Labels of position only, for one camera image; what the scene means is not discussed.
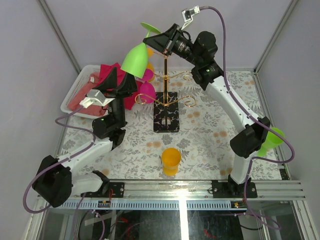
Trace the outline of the orange plastic wine glass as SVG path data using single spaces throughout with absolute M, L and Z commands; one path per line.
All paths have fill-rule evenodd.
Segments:
M 151 63 L 151 57 L 154 55 L 154 51 L 151 48 L 147 48 L 148 62 L 146 68 L 151 70 L 153 73 L 155 72 L 154 66 Z

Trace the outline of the green wine glass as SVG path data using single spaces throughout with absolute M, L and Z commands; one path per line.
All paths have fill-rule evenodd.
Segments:
M 141 79 L 146 71 L 148 59 L 147 45 L 141 41 L 127 53 L 120 69 Z
M 276 134 L 268 131 L 264 143 L 261 145 L 261 148 L 256 152 L 257 157 L 265 157 L 268 150 L 274 149 L 281 145 L 284 141 L 278 137 Z

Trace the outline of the magenta plastic wine glass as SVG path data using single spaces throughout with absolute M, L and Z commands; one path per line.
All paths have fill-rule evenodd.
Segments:
M 141 86 L 138 87 L 138 97 L 141 104 L 151 104 L 156 98 L 156 91 L 154 86 L 149 82 L 154 76 L 154 72 L 151 69 L 146 69 L 143 77 L 140 79 L 142 81 Z

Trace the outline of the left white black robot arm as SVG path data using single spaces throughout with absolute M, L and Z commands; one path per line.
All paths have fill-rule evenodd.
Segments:
M 90 161 L 111 152 L 124 140 L 125 98 L 138 90 L 135 77 L 125 73 L 118 83 L 117 68 L 113 68 L 102 83 L 91 89 L 79 103 L 80 109 L 96 105 L 108 106 L 108 113 L 92 121 L 93 139 L 77 150 L 59 157 L 46 156 L 37 171 L 35 178 L 27 189 L 33 189 L 51 207 L 61 206 L 70 196 L 105 197 L 110 191 L 109 179 L 100 171 L 78 175 L 78 172 Z

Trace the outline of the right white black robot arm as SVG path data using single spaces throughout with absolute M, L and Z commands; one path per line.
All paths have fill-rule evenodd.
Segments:
M 234 152 L 233 169 L 227 182 L 212 186 L 213 195 L 229 198 L 248 196 L 255 187 L 248 173 L 250 159 L 265 142 L 268 134 L 266 127 L 271 122 L 252 111 L 230 86 L 227 75 L 214 59 L 218 50 L 215 35 L 202 31 L 195 41 L 187 35 L 188 32 L 173 24 L 163 33 L 145 37 L 143 43 L 165 56 L 175 54 L 191 63 L 194 66 L 191 74 L 196 84 L 214 97 L 229 116 L 237 131 L 237 135 L 230 140 Z

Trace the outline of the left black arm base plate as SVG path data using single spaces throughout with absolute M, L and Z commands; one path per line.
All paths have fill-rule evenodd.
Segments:
M 82 193 L 80 196 L 85 195 L 86 198 L 106 198 L 106 199 L 117 199 L 123 198 L 125 193 L 125 183 L 124 182 L 113 182 L 109 181 L 103 182 L 102 187 L 96 192 Z

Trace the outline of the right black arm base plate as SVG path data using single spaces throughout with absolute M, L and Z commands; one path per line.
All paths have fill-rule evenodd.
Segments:
M 245 183 L 236 184 L 232 179 L 228 181 L 212 180 L 211 187 L 213 197 L 217 199 L 244 198 Z M 257 188 L 254 182 L 249 179 L 246 184 L 246 197 L 256 199 L 258 197 Z

